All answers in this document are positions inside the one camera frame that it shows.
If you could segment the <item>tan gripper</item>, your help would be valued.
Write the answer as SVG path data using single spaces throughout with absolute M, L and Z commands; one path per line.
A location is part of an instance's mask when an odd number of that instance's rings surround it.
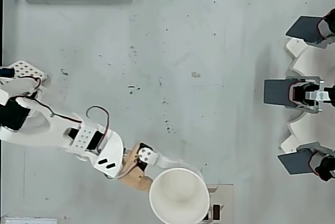
M 201 172 L 190 166 L 183 160 L 168 158 L 159 152 L 152 150 L 144 143 L 136 143 L 131 150 L 124 150 L 122 169 L 119 178 L 122 183 L 140 191 L 148 192 L 153 183 L 153 179 L 145 175 L 147 164 L 158 166 L 162 169 L 185 168 L 204 179 Z

